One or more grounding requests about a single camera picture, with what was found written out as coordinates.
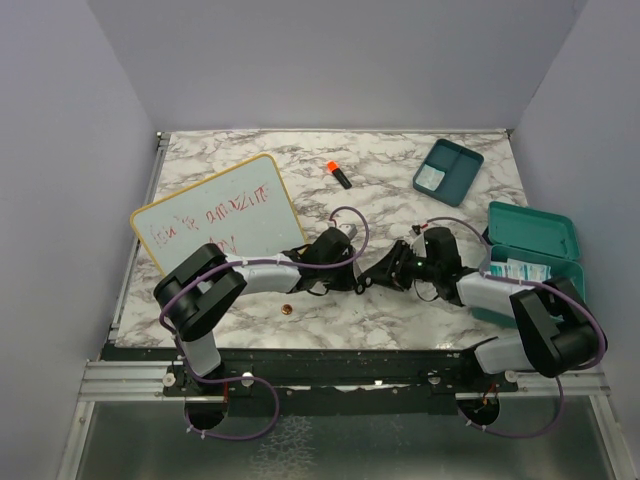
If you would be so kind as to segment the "black handled scissors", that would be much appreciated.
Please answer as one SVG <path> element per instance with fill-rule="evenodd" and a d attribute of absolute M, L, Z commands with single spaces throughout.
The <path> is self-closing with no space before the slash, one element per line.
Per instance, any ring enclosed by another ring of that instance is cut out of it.
<path fill-rule="evenodd" d="M 369 277 L 360 279 L 356 285 L 355 293 L 357 295 L 362 295 L 371 285 L 372 280 Z"/>

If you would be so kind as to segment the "white dressing packet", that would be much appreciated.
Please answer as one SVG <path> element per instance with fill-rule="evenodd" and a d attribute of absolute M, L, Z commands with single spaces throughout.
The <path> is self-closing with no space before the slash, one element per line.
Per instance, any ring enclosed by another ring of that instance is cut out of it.
<path fill-rule="evenodd" d="M 421 189 L 436 191 L 445 175 L 445 171 L 425 164 L 416 174 L 414 183 Z"/>

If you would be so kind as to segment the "blue divided tray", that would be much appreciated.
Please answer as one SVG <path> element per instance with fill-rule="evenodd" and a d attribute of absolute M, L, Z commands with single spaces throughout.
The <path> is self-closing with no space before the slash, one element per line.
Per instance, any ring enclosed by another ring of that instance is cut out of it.
<path fill-rule="evenodd" d="M 478 172 L 484 157 L 473 150 L 443 138 L 438 139 L 426 155 L 412 178 L 414 190 L 451 207 L 462 204 Z M 414 183 L 423 165 L 430 165 L 446 172 L 436 191 L 421 189 Z"/>

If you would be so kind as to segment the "teal wipe packet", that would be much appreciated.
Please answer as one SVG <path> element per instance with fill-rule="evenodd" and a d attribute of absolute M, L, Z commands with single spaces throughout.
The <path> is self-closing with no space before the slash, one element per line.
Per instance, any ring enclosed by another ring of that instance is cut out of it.
<path fill-rule="evenodd" d="M 533 282 L 544 282 L 551 278 L 550 266 L 511 258 L 504 262 L 492 261 L 489 265 L 489 272 L 497 277 Z"/>

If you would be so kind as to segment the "teal medicine box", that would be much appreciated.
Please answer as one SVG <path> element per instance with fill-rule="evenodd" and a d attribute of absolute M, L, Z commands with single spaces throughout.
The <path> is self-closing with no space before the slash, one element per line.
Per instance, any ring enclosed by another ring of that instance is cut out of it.
<path fill-rule="evenodd" d="M 491 245 L 485 261 L 515 259 L 548 265 L 551 278 L 566 277 L 586 295 L 580 245 L 573 222 L 562 215 L 493 201 L 488 209 L 485 238 Z"/>

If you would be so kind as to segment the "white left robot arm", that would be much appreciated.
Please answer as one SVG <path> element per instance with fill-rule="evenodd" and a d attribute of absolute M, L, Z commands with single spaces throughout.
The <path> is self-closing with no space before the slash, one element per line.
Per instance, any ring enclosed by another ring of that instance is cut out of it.
<path fill-rule="evenodd" d="M 164 277 L 153 296 L 163 320 L 177 337 L 188 364 L 186 382 L 206 395 L 220 385 L 222 364 L 213 334 L 237 298 L 258 293 L 352 291 L 355 249 L 353 224 L 327 228 L 313 243 L 283 251 L 260 263 L 226 255 L 213 243 L 199 247 Z"/>

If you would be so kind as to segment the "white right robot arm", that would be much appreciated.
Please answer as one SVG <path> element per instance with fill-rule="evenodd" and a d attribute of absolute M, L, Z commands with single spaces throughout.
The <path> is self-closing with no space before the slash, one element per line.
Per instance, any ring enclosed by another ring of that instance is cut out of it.
<path fill-rule="evenodd" d="M 467 389 L 481 391 L 497 373 L 506 371 L 535 371 L 553 378 L 568 370 L 589 369 L 604 356 L 606 337 L 571 280 L 555 277 L 539 283 L 493 277 L 463 265 L 448 228 L 428 228 L 420 237 L 419 249 L 396 241 L 380 261 L 360 274 L 356 292 L 374 285 L 406 291 L 421 281 L 452 305 L 514 319 L 516 335 L 471 348 L 474 358 L 459 367 Z"/>

